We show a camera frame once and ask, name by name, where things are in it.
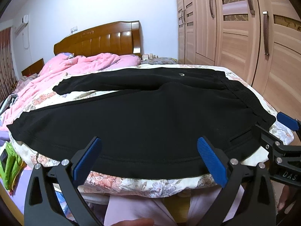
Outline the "black pants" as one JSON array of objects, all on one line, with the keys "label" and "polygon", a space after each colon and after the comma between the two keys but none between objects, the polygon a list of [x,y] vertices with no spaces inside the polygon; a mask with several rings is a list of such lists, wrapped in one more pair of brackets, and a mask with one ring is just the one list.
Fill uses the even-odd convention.
[{"label": "black pants", "polygon": [[223,71],[127,68],[73,76],[54,87],[59,95],[91,90],[103,94],[22,113],[8,125],[12,137],[57,161],[98,137],[102,151],[93,171],[180,179],[207,172],[199,137],[242,161],[260,146],[252,127],[268,130],[275,122],[251,90]]}]

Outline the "floral bed sheet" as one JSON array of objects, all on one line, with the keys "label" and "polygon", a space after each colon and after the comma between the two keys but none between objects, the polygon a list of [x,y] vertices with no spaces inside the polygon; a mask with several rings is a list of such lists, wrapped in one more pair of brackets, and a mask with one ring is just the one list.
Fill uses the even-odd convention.
[{"label": "floral bed sheet", "polygon": [[[195,69],[213,69],[218,71],[224,71],[226,77],[230,80],[239,81],[249,90],[251,90],[255,96],[259,99],[263,108],[271,115],[277,115],[277,111],[258,93],[254,90],[248,83],[244,82],[239,76],[233,73],[231,70],[220,67],[220,66],[208,66],[208,65],[181,65],[181,64],[163,64],[163,65],[150,65],[141,64],[139,66],[132,66],[128,68],[133,69],[149,69],[149,68],[195,68]],[[62,71],[56,78],[53,78],[50,83],[42,83],[42,88],[37,91],[34,95],[27,99],[27,101],[22,101],[22,106],[17,102],[21,103],[20,93],[18,93],[19,98],[17,102],[10,108],[7,109],[1,115],[2,125],[1,128],[7,129],[7,124],[12,124],[12,122],[19,118],[22,112],[29,112],[31,110],[39,109],[42,107],[61,104],[70,101],[78,101],[82,99],[89,99],[91,97],[97,97],[102,95],[108,95],[114,91],[95,91],[91,90],[88,92],[73,92],[63,96],[59,96],[52,91],[54,83],[59,83],[63,79],[71,77],[71,73],[66,73]],[[294,140],[293,132],[290,131],[283,124],[276,121],[270,128],[270,133],[278,137],[283,141],[284,145],[289,145]],[[10,134],[11,142],[17,153],[23,158],[23,160],[29,165],[30,168],[41,161],[44,166],[57,165],[58,161],[51,158],[47,158],[33,149],[29,148],[22,141],[16,141],[12,138]],[[256,162],[267,161],[267,151],[260,147],[256,152],[254,152],[249,158],[243,161],[246,165],[255,165]],[[197,189],[202,187],[214,186],[215,182],[209,174],[202,176],[197,176],[193,178],[185,179],[171,179],[171,180],[145,180],[145,179],[127,179],[119,178],[116,176],[109,176],[102,173],[92,172],[85,183],[84,186],[80,186],[79,190],[82,193],[108,193],[108,194],[118,194],[118,195],[139,195],[150,198],[163,198],[172,196],[186,189]]]}]

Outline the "covered nightstand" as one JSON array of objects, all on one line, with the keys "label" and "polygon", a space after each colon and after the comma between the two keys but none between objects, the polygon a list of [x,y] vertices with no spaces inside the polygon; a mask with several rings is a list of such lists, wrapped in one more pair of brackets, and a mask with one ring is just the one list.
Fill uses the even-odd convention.
[{"label": "covered nightstand", "polygon": [[140,64],[178,64],[178,61],[177,59],[173,58],[159,58],[158,56],[153,54],[144,54],[142,55]]}]

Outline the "wooden headboard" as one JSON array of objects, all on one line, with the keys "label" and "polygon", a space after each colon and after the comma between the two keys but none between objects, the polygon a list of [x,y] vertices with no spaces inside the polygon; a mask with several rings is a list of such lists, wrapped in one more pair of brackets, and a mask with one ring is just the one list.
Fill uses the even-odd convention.
[{"label": "wooden headboard", "polygon": [[94,56],[100,53],[142,56],[140,21],[117,21],[65,37],[54,45],[54,55]]}]

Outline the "patterned red curtain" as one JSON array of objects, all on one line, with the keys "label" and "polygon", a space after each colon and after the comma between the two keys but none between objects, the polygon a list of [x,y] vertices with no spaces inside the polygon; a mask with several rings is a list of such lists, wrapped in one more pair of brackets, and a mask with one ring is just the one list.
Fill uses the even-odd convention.
[{"label": "patterned red curtain", "polygon": [[15,74],[11,50],[11,28],[1,31],[0,37],[0,80],[1,102],[6,99],[16,88],[17,77]]}]

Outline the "pink quilt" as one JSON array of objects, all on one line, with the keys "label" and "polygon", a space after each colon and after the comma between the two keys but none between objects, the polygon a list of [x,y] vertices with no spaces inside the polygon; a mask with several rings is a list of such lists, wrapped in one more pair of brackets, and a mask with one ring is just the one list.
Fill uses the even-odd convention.
[{"label": "pink quilt", "polygon": [[110,53],[100,53],[96,56],[68,57],[66,54],[58,54],[50,59],[40,71],[39,76],[29,82],[20,92],[11,108],[2,115],[1,131],[8,131],[7,125],[20,117],[22,112],[56,105],[60,103],[89,98],[93,92],[77,92],[71,95],[59,95],[52,89],[64,79],[72,76],[88,75],[102,70],[121,69],[138,66],[140,58],[135,55],[118,56]]}]

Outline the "white air conditioner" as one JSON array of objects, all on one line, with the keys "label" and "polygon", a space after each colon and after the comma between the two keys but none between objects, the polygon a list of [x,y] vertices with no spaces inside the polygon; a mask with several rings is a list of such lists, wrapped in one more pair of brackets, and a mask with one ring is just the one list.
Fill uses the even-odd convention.
[{"label": "white air conditioner", "polygon": [[20,32],[27,26],[29,23],[29,15],[26,14],[22,17],[21,23],[15,27],[15,35],[18,36]]}]

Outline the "light wooden wardrobe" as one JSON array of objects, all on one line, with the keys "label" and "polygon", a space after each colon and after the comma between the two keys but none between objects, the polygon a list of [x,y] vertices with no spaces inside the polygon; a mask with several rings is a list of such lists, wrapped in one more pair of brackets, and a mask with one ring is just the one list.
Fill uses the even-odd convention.
[{"label": "light wooden wardrobe", "polygon": [[225,67],[300,119],[300,6],[293,0],[176,0],[178,61]]}]

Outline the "grey striped garment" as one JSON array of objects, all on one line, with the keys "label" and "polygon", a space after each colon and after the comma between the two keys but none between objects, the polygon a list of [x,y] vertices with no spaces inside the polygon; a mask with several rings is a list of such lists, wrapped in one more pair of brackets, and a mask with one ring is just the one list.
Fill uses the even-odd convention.
[{"label": "grey striped garment", "polygon": [[8,108],[11,108],[12,105],[17,101],[18,94],[10,94],[4,101],[1,103],[0,115],[2,115]]}]

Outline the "green garment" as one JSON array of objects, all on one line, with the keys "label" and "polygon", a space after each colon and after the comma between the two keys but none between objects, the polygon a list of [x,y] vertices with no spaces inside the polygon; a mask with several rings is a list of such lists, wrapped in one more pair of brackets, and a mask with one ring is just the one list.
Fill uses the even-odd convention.
[{"label": "green garment", "polygon": [[12,194],[17,185],[18,176],[26,167],[26,163],[17,154],[11,142],[5,142],[1,147],[1,179],[4,188]]}]

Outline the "dark wooden side cabinet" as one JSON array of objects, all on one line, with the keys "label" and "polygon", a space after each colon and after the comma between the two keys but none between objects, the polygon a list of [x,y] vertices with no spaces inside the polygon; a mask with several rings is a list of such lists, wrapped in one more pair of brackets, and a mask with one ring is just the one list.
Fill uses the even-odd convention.
[{"label": "dark wooden side cabinet", "polygon": [[43,60],[43,58],[41,58],[40,60],[36,61],[32,65],[30,65],[29,67],[24,69],[21,72],[22,76],[31,76],[35,73],[38,74],[38,73],[40,73],[40,71],[42,70],[43,67],[44,67],[44,60]]}]

